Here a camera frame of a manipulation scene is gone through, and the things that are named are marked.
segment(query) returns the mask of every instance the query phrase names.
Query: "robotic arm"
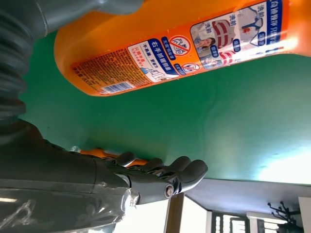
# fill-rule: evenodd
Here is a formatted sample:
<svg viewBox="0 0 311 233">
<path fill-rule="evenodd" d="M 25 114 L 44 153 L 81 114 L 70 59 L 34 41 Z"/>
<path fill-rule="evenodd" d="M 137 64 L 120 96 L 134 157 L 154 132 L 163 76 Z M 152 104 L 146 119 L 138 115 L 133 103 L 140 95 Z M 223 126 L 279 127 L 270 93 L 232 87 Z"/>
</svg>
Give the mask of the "robotic arm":
<svg viewBox="0 0 311 233">
<path fill-rule="evenodd" d="M 125 168 L 115 160 L 67 152 L 44 140 L 18 95 L 32 44 L 90 11 L 129 14 L 143 0 L 0 1 L 0 232 L 71 232 L 119 220 L 127 206 L 165 200 L 192 188 L 208 167 L 180 157 Z"/>
</svg>

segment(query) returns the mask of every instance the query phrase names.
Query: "green table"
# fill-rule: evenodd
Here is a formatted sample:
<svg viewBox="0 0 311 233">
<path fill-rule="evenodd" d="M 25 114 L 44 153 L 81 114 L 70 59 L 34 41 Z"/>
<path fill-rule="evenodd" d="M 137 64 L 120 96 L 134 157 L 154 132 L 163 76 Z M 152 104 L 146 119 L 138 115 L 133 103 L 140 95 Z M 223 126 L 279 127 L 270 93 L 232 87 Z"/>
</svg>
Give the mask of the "green table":
<svg viewBox="0 0 311 233">
<path fill-rule="evenodd" d="M 70 149 L 208 163 L 207 178 L 311 184 L 311 58 L 279 55 L 108 98 L 63 78 L 53 33 L 25 77 L 23 119 Z"/>
</svg>

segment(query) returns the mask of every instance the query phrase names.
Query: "clear tape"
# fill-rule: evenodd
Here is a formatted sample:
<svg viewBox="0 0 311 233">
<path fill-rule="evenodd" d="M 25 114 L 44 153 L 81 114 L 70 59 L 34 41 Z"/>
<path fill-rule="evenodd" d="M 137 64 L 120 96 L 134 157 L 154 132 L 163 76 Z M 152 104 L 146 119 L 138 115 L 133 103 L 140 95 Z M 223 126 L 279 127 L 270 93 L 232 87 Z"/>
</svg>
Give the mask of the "clear tape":
<svg viewBox="0 0 311 233">
<path fill-rule="evenodd" d="M 130 188 L 103 188 L 100 194 L 0 189 L 0 232 L 112 232 L 139 195 Z"/>
</svg>

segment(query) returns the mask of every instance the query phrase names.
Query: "bottle label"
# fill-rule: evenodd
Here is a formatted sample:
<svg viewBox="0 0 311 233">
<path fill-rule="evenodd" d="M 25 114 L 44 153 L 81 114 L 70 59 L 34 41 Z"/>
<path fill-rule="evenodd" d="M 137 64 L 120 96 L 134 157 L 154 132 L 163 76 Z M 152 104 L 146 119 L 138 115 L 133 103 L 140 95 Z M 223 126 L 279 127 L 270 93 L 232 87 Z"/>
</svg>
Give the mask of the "bottle label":
<svg viewBox="0 0 311 233">
<path fill-rule="evenodd" d="M 285 0 L 257 1 L 199 19 L 145 41 L 100 54 L 72 68 L 101 95 L 120 94 L 284 49 Z"/>
</svg>

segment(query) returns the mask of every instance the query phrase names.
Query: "orange object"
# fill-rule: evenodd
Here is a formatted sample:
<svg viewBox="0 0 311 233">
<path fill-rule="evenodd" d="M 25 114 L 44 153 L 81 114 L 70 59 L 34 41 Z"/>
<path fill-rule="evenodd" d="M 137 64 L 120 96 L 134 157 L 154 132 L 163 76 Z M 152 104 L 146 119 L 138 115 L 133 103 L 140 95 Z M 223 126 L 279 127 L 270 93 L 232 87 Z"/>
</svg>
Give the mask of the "orange object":
<svg viewBox="0 0 311 233">
<path fill-rule="evenodd" d="M 117 158 L 118 157 L 118 155 L 106 153 L 105 151 L 103 151 L 103 149 L 100 149 L 100 148 L 95 148 L 95 149 L 92 149 L 92 150 L 79 150 L 79 152 L 81 153 L 81 154 L 94 155 L 94 156 L 97 156 L 97 157 L 99 157 L 99 158 Z M 133 161 L 132 163 L 131 163 L 128 166 L 142 166 L 142 165 L 145 165 L 146 163 L 147 163 L 146 160 L 135 159 L 134 161 Z"/>
<path fill-rule="evenodd" d="M 266 55 L 310 56 L 310 10 L 310 0 L 149 0 L 62 28 L 54 55 L 75 87 L 110 96 Z"/>
</svg>

